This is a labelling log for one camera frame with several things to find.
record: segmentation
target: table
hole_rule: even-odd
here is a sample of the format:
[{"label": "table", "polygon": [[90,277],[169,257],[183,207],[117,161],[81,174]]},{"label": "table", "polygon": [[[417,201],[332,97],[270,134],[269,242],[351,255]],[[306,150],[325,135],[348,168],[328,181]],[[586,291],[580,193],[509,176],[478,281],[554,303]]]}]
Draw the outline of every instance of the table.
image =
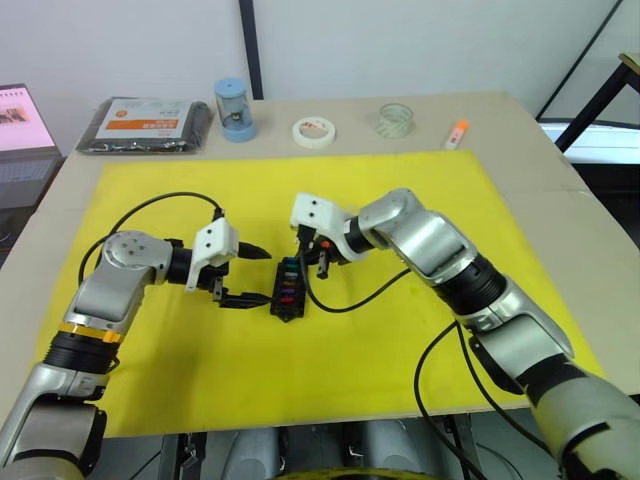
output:
[{"label": "table", "polygon": [[640,53],[621,53],[618,58],[620,59],[618,68],[556,140],[556,145],[561,152],[567,151],[625,85],[629,85],[640,94]]},{"label": "table", "polygon": [[[393,101],[412,108],[416,129],[403,139],[387,140],[375,134],[374,126],[378,108]],[[437,150],[460,118],[471,125],[461,148],[472,150],[492,178],[608,378],[626,393],[640,391],[638,250],[534,119],[509,95],[262,101],[253,103],[252,111],[259,133],[246,144],[224,140],[216,118],[205,148],[196,155],[112,157],[73,152],[68,157],[0,270],[1,418],[28,373],[50,292],[105,161]],[[335,123],[334,144],[313,151],[293,143],[291,125],[310,115]],[[473,410],[484,409],[482,405]]]}]

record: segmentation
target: orange marker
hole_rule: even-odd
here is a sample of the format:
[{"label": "orange marker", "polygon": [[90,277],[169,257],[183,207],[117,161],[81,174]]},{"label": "orange marker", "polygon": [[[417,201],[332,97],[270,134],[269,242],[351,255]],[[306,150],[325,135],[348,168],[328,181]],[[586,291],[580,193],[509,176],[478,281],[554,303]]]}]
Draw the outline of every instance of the orange marker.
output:
[{"label": "orange marker", "polygon": [[455,150],[456,148],[458,148],[458,144],[462,140],[462,136],[468,128],[469,122],[467,122],[466,120],[458,120],[458,123],[456,123],[456,126],[453,127],[449,138],[447,138],[447,141],[444,142],[443,148],[445,150]]}]

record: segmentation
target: laptop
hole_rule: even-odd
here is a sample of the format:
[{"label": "laptop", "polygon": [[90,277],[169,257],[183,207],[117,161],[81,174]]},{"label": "laptop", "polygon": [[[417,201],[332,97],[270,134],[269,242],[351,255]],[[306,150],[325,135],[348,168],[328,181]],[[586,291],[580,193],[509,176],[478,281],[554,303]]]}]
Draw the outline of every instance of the laptop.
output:
[{"label": "laptop", "polygon": [[61,161],[26,85],[0,85],[0,214],[35,208]]}]

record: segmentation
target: black pole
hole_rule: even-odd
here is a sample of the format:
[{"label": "black pole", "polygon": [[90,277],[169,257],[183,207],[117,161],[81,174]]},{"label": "black pole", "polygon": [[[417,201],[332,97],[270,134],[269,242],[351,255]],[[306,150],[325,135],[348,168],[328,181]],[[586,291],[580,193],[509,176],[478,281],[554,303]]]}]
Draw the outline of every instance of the black pole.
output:
[{"label": "black pole", "polygon": [[240,17],[242,18],[242,34],[244,48],[249,65],[249,78],[254,100],[264,100],[262,93],[262,77],[260,76],[260,56],[258,55],[258,35],[256,34],[256,16],[253,11],[253,0],[239,0]]},{"label": "black pole", "polygon": [[562,90],[562,87],[564,87],[564,85],[567,83],[567,80],[569,80],[569,77],[571,77],[571,75],[573,75],[573,72],[575,72],[576,68],[578,68],[578,65],[580,65],[580,62],[582,62],[582,59],[584,58],[584,56],[587,54],[587,52],[591,49],[595,41],[598,39],[598,37],[602,33],[602,30],[604,30],[604,27],[607,26],[607,24],[609,23],[609,20],[611,20],[611,17],[613,17],[613,14],[616,13],[616,10],[618,10],[618,7],[620,6],[621,3],[622,3],[622,0],[616,0],[616,3],[613,5],[613,7],[611,7],[611,10],[609,10],[609,13],[607,13],[607,16],[604,17],[604,20],[596,30],[596,33],[593,34],[593,36],[591,37],[591,40],[589,40],[589,43],[587,43],[586,47],[584,47],[584,49],[582,50],[582,53],[578,55],[578,58],[576,59],[576,61],[573,62],[573,65],[571,65],[571,68],[569,69],[567,74],[564,76],[564,78],[560,82],[560,85],[557,86],[557,88],[553,91],[553,93],[549,97],[549,100],[547,100],[547,103],[544,104],[544,106],[540,109],[540,112],[538,112],[538,115],[536,115],[537,121],[540,121],[542,114],[547,111],[547,108],[549,108],[549,105],[551,105],[551,103],[556,99],[556,97],[560,93],[560,90]]}]

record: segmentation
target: orange label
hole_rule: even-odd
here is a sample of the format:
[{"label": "orange label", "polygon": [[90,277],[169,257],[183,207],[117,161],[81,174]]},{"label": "orange label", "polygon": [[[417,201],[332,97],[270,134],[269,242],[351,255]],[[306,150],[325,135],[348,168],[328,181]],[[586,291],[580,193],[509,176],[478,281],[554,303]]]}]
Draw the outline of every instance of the orange label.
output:
[{"label": "orange label", "polygon": [[177,126],[177,119],[111,120],[107,130],[158,130]]}]

